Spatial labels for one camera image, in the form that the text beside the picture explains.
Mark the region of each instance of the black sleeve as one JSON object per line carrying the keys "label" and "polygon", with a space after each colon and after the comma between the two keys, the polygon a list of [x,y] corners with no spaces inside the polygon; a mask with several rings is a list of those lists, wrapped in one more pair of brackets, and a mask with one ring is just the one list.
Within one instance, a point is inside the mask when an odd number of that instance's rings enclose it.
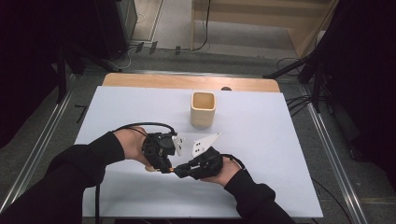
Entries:
{"label": "black sleeve", "polygon": [[240,170],[224,188],[235,197],[236,211],[249,223],[294,224],[275,202],[275,192],[267,185],[256,184],[247,171]]}
{"label": "black sleeve", "polygon": [[113,133],[68,148],[52,160],[44,178],[0,214],[0,223],[81,223],[85,188],[100,184],[106,166],[122,160],[122,146]]}

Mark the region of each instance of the white board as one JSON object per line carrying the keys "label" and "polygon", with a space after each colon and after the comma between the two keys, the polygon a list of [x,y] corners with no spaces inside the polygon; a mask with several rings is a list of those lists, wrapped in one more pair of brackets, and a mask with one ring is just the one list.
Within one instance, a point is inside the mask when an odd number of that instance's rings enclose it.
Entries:
{"label": "white board", "polygon": [[[89,144],[135,122],[168,124],[191,149],[194,140],[221,132],[213,147],[240,159],[256,183],[276,192],[276,202],[291,217],[323,217],[282,93],[212,91],[217,100],[213,125],[198,129],[190,125],[195,91],[98,87],[76,144]],[[182,157],[170,157],[174,167],[191,159],[190,149]],[[137,161],[108,165],[101,185],[101,217],[239,217],[235,206],[233,196],[219,185],[149,173]],[[83,216],[94,217],[94,188],[85,190]]]}

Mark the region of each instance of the person's hand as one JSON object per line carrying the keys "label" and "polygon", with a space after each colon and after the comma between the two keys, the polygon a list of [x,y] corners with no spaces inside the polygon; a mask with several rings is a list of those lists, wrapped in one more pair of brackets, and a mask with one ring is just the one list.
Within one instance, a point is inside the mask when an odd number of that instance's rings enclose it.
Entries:
{"label": "person's hand", "polygon": [[146,166],[151,166],[142,151],[147,133],[142,127],[134,127],[134,129],[137,131],[121,129],[114,132],[114,135],[116,135],[122,145],[126,160],[140,161]]}
{"label": "person's hand", "polygon": [[229,158],[223,157],[223,168],[216,176],[201,179],[202,181],[220,184],[223,187],[233,178],[233,176],[241,169],[238,162],[231,161]]}

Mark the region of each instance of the wooden cup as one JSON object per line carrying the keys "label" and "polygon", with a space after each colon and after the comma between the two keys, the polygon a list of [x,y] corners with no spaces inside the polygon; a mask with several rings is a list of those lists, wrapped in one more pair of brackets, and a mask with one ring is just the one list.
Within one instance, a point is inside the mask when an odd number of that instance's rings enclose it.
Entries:
{"label": "wooden cup", "polygon": [[216,111],[216,98],[212,92],[195,92],[191,97],[191,124],[210,127]]}

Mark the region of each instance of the person's arm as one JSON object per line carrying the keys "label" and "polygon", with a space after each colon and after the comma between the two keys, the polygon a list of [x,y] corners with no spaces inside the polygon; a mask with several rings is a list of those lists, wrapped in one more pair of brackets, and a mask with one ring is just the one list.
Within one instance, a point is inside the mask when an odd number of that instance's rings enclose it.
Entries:
{"label": "person's arm", "polygon": [[267,185],[256,184],[236,161],[223,158],[220,173],[203,180],[220,184],[230,192],[237,202],[236,211],[249,223],[295,223],[275,202],[275,192]]}
{"label": "person's arm", "polygon": [[141,150],[145,138],[120,130],[68,148],[52,160],[44,178],[0,214],[0,223],[81,223],[83,192],[102,183],[107,165],[131,159],[149,166]]}

